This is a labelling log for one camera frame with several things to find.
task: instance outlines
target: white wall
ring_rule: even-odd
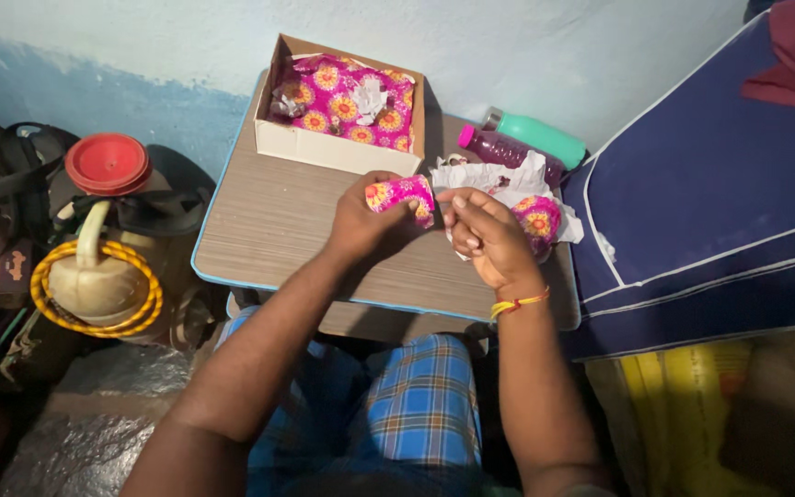
[[[744,0],[0,0],[0,41],[14,42],[12,56],[36,51],[67,75],[93,63],[158,85],[246,96],[284,32],[420,71],[449,113],[476,120],[496,105],[595,150],[733,34],[744,7]]]

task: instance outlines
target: pink floral wrapping paper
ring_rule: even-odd
[[[397,203],[418,200],[416,224],[423,228],[429,228],[435,223],[435,197],[431,194],[428,180],[421,174],[374,183],[368,186],[364,193],[367,197],[367,205],[373,212],[382,212]]]
[[[386,107],[370,126],[357,124],[358,107],[351,91],[364,80],[379,80],[388,92]],[[387,149],[408,152],[413,141],[413,79],[392,70],[379,71],[351,58],[328,54],[297,59],[282,75],[282,91],[306,108],[305,115],[290,120],[295,127],[318,133],[333,133],[332,118],[339,119],[338,136]],[[284,121],[270,114],[269,120]]]
[[[558,236],[558,227],[560,227],[558,205],[543,196],[529,196],[517,202],[512,212],[517,217],[517,221],[520,221],[533,254],[539,257],[547,252]]]

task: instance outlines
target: red and yellow thread bracelet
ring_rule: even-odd
[[[527,299],[514,299],[512,301],[498,301],[493,304],[490,315],[490,321],[495,320],[499,314],[507,314],[509,312],[515,311],[520,308],[520,306],[535,303],[537,301],[543,301],[547,299],[547,297],[551,295],[551,287],[545,287],[545,293],[542,295],[536,295],[535,297],[529,297]]]

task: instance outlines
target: crumpled white paper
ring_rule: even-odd
[[[440,157],[437,157],[437,164],[436,169],[431,169],[431,189],[435,195],[450,188],[472,186],[487,192],[508,207],[514,207],[529,196],[543,196],[554,201],[560,209],[558,242],[579,243],[585,237],[585,229],[581,220],[576,217],[575,209],[555,197],[550,186],[545,183],[545,156],[534,150],[529,151],[523,164],[517,169],[508,169],[502,164],[448,165]],[[499,186],[505,179],[508,184]],[[452,242],[452,233],[449,230],[447,238]],[[462,254],[458,256],[468,260]]]
[[[305,104],[297,104],[293,98],[284,95],[283,85],[275,88],[272,92],[272,103],[269,104],[269,110],[273,114],[280,116],[287,116],[288,118],[296,119],[305,114]]]
[[[599,231],[594,231],[593,237],[600,243],[603,250],[606,251],[606,255],[610,257],[612,263],[618,262],[618,259],[616,259],[616,248],[612,246],[609,240],[606,240],[606,236]]]
[[[358,106],[358,113],[360,114],[358,124],[361,126],[373,124],[376,116],[385,107],[385,102],[388,98],[389,93],[382,91],[381,83],[374,78],[364,80],[363,85],[354,87],[351,91],[351,100]]]

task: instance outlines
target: wooden table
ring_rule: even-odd
[[[257,85],[251,109],[260,89]],[[420,172],[426,172],[437,155],[461,152],[477,158],[455,144],[466,123],[435,112],[426,116],[426,141],[435,141],[436,146],[428,144]],[[249,113],[207,212],[193,254],[195,271],[214,283],[279,288],[322,248],[337,199],[357,179],[353,173],[257,154]],[[542,271],[551,286],[558,326],[573,329],[579,311],[565,244],[558,245]],[[407,323],[408,317],[398,311],[430,312],[436,314],[410,316],[409,333],[401,340],[426,333],[460,332],[474,320],[488,320],[493,303],[492,290],[470,263],[453,252],[442,229],[429,230],[344,292],[344,298],[355,303],[334,305],[322,331],[383,341],[395,341],[396,333],[359,330],[357,324],[370,321],[371,314],[383,321]]]

